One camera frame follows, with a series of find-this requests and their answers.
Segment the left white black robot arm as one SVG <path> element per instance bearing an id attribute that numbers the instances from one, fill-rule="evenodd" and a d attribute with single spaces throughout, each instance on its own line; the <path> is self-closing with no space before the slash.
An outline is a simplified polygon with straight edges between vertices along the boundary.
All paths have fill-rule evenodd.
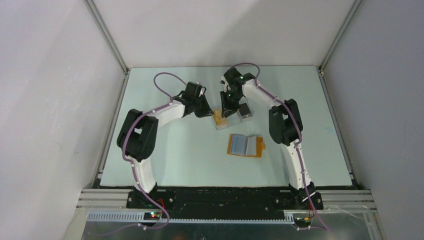
<path id="1" fill-rule="evenodd" d="M 207 88 L 197 82 L 187 83 L 185 90 L 170 97 L 170 102 L 143 112 L 128 111 L 116 144 L 122 158 L 130 163 L 134 186 L 141 193 L 138 201 L 145 208 L 153 208 L 158 194 L 152 191 L 157 185 L 153 176 L 151 155 L 154 152 L 158 129 L 174 120 L 195 114 L 197 118 L 213 115 L 205 93 Z"/>

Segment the orange leather card holder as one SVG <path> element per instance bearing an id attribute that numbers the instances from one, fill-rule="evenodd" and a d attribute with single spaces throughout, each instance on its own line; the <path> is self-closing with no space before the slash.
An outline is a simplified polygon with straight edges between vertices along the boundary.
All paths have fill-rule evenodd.
<path id="1" fill-rule="evenodd" d="M 265 149 L 262 136 L 230 134 L 226 153 L 244 158 L 261 158 Z"/>

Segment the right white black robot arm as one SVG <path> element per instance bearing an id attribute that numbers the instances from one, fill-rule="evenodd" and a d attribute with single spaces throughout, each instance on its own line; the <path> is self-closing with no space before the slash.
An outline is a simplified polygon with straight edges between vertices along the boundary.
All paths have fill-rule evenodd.
<path id="1" fill-rule="evenodd" d="M 241 74 L 229 68 L 221 78 L 221 116 L 227 118 L 241 109 L 240 101 L 247 98 L 268 109 L 268 129 L 272 140 L 280 145 L 289 172 L 291 204 L 304 209 L 311 202 L 316 188 L 311 180 L 302 153 L 303 123 L 294 99 L 281 100 L 266 90 L 251 73 Z"/>

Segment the clear plastic card tray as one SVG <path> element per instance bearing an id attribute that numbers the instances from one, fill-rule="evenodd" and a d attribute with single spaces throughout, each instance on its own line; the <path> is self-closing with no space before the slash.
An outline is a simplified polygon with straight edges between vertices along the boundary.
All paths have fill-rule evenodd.
<path id="1" fill-rule="evenodd" d="M 240 104 L 242 104 L 242 103 L 247 103 L 247 104 L 249 105 L 250 109 L 251 109 L 252 114 L 254 115 L 254 111 L 252 110 L 252 108 L 251 108 L 251 106 L 250 106 L 250 104 L 249 104 L 249 102 L 248 102 L 248 99 L 247 99 L 247 98 L 242 98 L 242 99 L 241 99 L 241 101 L 240 101 L 239 103 L 240 103 Z M 213 111 L 214 111 L 214 110 L 217 110 L 217 109 L 222 110 L 222 107 L 214 107 L 214 108 L 212 108 L 212 110 L 213 110 Z M 228 116 L 226 119 L 227 119 L 227 121 L 228 121 L 228 127 L 232 127 L 232 126 L 235 126 L 235 125 L 238 125 L 238 124 L 241 124 L 241 123 L 244 123 L 244 122 L 250 121 L 250 120 L 252 120 L 252 119 L 253 119 L 253 117 L 252 117 L 252 119 L 249 119 L 249 120 L 247 120 L 247 121 L 242 121 L 242 120 L 241 120 L 241 118 L 240 118 L 240 116 L 239 116 L 239 114 L 238 114 L 238 111 L 237 111 L 236 113 L 234 113 L 234 114 L 232 114 L 232 115 Z M 213 125 L 215 126 L 215 123 L 214 123 L 214 121 L 213 121 L 213 116 L 211 117 L 211 120 L 212 120 Z"/>

